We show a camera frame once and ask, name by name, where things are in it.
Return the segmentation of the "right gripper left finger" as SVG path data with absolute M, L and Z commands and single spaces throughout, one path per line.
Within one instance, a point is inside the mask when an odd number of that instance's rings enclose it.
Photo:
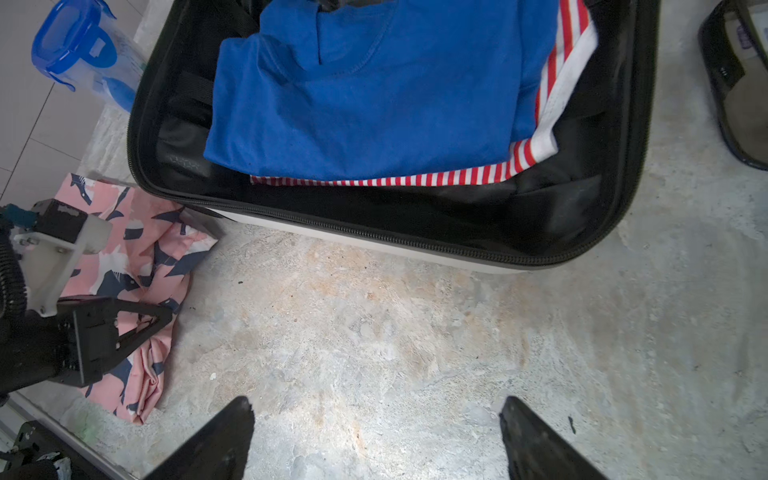
M 145 479 L 243 479 L 254 423 L 248 398 L 234 398 Z

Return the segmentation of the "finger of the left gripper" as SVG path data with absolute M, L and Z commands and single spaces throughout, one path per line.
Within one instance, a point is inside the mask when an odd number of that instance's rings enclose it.
M 115 350 L 110 354 L 110 367 L 115 368 L 155 334 L 167 327 L 173 320 L 173 311 L 165 305 L 119 299 L 113 299 L 112 303 L 116 315 L 129 313 L 136 314 L 138 317 L 138 323 L 135 327 L 125 333 L 120 333 L 116 338 Z

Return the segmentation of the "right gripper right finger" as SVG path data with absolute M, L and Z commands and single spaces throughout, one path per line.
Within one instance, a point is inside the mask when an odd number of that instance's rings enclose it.
M 499 420 L 510 479 L 607 479 L 520 398 L 506 399 Z

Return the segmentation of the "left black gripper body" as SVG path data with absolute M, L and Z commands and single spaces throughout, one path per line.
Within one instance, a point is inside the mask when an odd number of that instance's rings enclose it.
M 1 342 L 1 394 L 45 381 L 85 387 L 117 364 L 117 307 L 113 299 L 66 298 L 57 313 L 30 311 L 10 322 Z

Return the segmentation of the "pink shark print garment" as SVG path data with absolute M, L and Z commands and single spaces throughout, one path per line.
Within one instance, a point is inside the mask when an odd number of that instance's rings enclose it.
M 106 247 L 81 257 L 64 296 L 112 297 L 179 313 L 193 269 L 217 242 L 180 204 L 77 174 L 62 182 L 55 197 L 112 226 Z M 144 424 L 165 389 L 172 337 L 172 326 L 164 327 L 83 388 L 84 396 L 122 420 Z

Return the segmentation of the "blue t-shirt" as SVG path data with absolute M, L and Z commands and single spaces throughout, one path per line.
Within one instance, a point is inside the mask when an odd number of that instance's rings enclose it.
M 506 160 L 535 128 L 555 1 L 273 1 L 220 46 L 204 150 L 262 177 L 339 181 Z

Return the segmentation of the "red white striped shirt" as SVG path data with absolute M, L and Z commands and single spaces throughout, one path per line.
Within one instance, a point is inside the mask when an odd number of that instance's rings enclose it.
M 252 177 L 253 185 L 343 187 L 445 187 L 498 184 L 554 156 L 558 152 L 554 126 L 591 56 L 598 33 L 585 2 L 561 1 L 556 44 L 542 69 L 535 98 L 535 130 L 531 137 L 511 144 L 509 158 L 498 164 L 412 176 L 368 180 L 317 181 L 281 177 Z

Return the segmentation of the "clear toiletry pouch black trim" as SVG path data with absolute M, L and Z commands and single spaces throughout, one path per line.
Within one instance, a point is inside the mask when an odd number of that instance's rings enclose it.
M 767 169 L 767 3 L 721 1 L 698 43 L 721 136 L 742 163 Z

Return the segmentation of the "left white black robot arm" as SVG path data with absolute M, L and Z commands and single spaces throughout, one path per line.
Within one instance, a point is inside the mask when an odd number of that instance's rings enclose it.
M 64 297 L 111 224 L 55 199 L 1 209 L 1 399 L 45 381 L 86 387 L 168 326 L 166 306 L 104 295 Z

